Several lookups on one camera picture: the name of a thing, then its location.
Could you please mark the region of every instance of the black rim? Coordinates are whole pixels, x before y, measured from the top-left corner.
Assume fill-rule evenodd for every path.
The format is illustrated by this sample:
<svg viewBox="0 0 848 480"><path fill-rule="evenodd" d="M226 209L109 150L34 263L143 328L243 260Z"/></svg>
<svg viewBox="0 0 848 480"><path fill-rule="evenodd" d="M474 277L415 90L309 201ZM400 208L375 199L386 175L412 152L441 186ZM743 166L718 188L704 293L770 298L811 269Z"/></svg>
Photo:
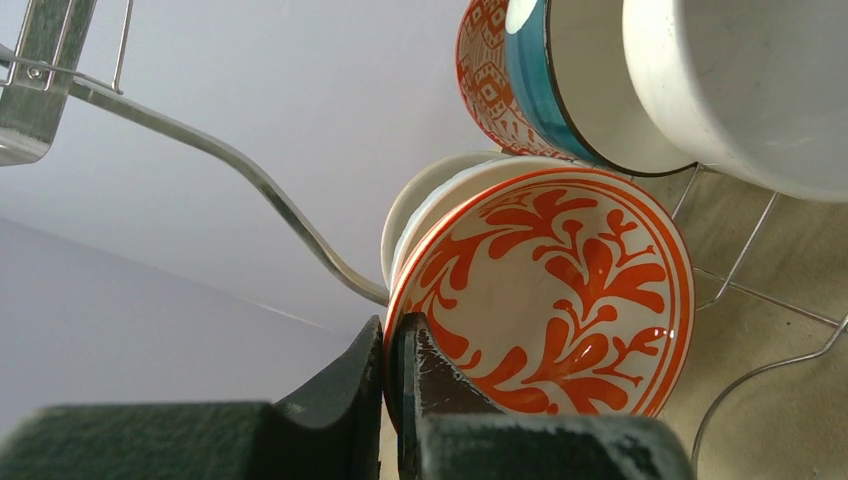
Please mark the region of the black rim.
<svg viewBox="0 0 848 480"><path fill-rule="evenodd" d="M574 123L574 119L571 118L571 114L568 112L568 108L566 108L566 106L565 106L565 101L562 99L562 95L560 95L560 93L559 93L559 88L557 88L557 85L559 85L559 83L557 82L556 73L554 72L553 55L551 55L551 8L552 8L552 4L553 4L552 0L547 0L546 3L545 3L545 45L544 45L544 47L545 47L545 61L547 63L547 70L548 70L548 80L551 82L551 87L553 87L553 88L551 88L551 90L553 91L554 99L557 102L557 107L559 108L559 112L562 115L562 118L565 120L566 125L568 125L569 130L571 130L571 133L574 135L574 137L577 139L577 141L580 142L580 145L582 145L583 148L588 150L589 153L592 154L593 157L595 157L595 159L603 162L605 166L608 166L608 167L610 167L610 168L612 168L612 169L614 169L618 172L625 173L627 175L632 175L634 177L644 177L644 178L667 177L669 175L674 175L675 173L680 173L680 172L683 172L685 170L688 170L688 169L694 167L697 164L697 162L692 162L689 165L685 165L685 166L682 166L682 167L674 169L674 170L668 170L668 171L665 171L665 172L658 172L658 173L646 173L646 172L639 172L639 171L636 171L636 170L630 170L629 168L624 168L624 167L616 164L612 160L608 159L607 157L601 155L601 153L598 152L595 149L595 147L593 147L592 144L589 143L586 140L586 137L583 136L583 133L580 131L579 128L577 128L577 125Z"/></svg>

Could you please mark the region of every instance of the metal utensil holder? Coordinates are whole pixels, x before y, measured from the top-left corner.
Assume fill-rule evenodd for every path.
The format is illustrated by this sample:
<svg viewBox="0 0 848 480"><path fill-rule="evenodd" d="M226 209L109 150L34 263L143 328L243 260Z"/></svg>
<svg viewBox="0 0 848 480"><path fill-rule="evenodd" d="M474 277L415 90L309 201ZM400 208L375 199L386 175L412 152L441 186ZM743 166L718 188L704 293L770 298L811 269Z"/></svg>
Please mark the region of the metal utensil holder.
<svg viewBox="0 0 848 480"><path fill-rule="evenodd" d="M120 79L133 0L127 0L126 3L111 81L103 82L76 70L95 5L96 0L29 0L15 50L0 45L0 65L8 67L5 81L0 80L0 166L32 163L41 159L53 142L67 97L75 97L177 142L206 152L232 167L259 191L337 279L362 297L377 304L386 305L389 297L386 288L350 268L304 217L282 188L255 162L211 135L122 96ZM599 168L581 161L574 163L582 167ZM680 212L698 178L706 174L708 170L703 166L698 165L693 169L692 176L673 209L672 217L676 217ZM697 310L704 310L715 305L729 290L735 290L803 318L828 325L834 328L834 331L817 351L763 365L742 375L718 395L702 418L695 436L692 464L696 472L709 421L722 401L734 389L751 378L775 368L826 354L836 343L839 334L848 329L846 328L848 315L841 319L822 315L738 281L737 273L754 248L779 197L780 194L772 193L759 220L726 274L695 266L696 272L720 282L715 295L701 302Z"/></svg>

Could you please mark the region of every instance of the curved metal tube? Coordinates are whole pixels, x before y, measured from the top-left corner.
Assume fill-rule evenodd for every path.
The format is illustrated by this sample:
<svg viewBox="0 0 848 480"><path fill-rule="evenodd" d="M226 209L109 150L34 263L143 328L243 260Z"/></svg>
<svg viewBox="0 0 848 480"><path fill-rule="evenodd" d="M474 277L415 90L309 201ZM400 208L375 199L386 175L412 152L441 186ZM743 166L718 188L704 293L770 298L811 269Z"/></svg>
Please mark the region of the curved metal tube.
<svg viewBox="0 0 848 480"><path fill-rule="evenodd" d="M265 197L303 243L309 247L309 250L336 278L368 300L380 305L388 304L388 290L382 285L363 277L346 264L292 203L283 189L259 165L243 153L215 137L120 97L111 91L85 85L79 79L71 86L70 94L86 103L222 160L247 179Z"/></svg>
<svg viewBox="0 0 848 480"><path fill-rule="evenodd" d="M800 355L798 357L787 358L785 360L781 360L779 362L770 363L768 365L763 365L762 367L751 370L750 372L742 375L737 378L736 381L727 386L722 392L713 400L713 403L710 404L710 408L707 409L707 413L704 414L703 419L701 419L701 424L698 426L698 433L695 434L695 443L692 445L692 471L695 473L695 476L698 475L698 458L701 454L701 444L704 441L704 434L707 431L707 426L710 423L710 419L712 419L718 407L721 406L722 402L730 395L733 390L736 389L739 385L747 382L748 380L760 375L762 373L766 373L770 370L774 370L775 368L785 367L788 365L794 365L796 363L805 362L807 360L812 360L814 358L821 357L830 351L831 347L836 343L836 340L839 339L839 336L843 331L848 327L848 315L842 319L842 322L839 323L839 326L834 329L833 334L830 338L827 339L827 342L815 352L808 353L806 355Z"/></svg>

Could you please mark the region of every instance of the ceiling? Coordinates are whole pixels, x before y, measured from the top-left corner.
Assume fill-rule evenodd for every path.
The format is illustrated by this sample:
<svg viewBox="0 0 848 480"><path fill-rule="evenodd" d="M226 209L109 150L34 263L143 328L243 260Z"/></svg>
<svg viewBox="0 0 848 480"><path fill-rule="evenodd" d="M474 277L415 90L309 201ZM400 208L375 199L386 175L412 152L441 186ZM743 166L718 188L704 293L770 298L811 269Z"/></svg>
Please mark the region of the ceiling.
<svg viewBox="0 0 848 480"><path fill-rule="evenodd" d="M442 157L491 147L455 85L465 2L135 3L127 97L245 152L372 280L403 185ZM0 42L14 45L24 4L0 4ZM80 70L110 77L124 4L99 2ZM45 159L0 169L0 217L336 331L382 314L238 174L76 99Z"/></svg>

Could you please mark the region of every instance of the orange geometric patterned bowl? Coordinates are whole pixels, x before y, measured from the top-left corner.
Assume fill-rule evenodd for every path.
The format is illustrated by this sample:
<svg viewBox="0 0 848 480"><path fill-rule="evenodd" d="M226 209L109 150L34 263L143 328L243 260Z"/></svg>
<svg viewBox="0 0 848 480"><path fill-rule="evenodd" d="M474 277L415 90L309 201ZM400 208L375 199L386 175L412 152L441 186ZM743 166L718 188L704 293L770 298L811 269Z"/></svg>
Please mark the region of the orange geometric patterned bowl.
<svg viewBox="0 0 848 480"><path fill-rule="evenodd" d="M430 230L399 278L386 351L399 318L423 312L445 356L509 412L656 415L695 313L669 215L632 183L583 168L475 196Z"/></svg>
<svg viewBox="0 0 848 480"><path fill-rule="evenodd" d="M539 137L518 107L504 60L507 0L472 0L456 40L456 75L468 113L508 153L576 158Z"/></svg>

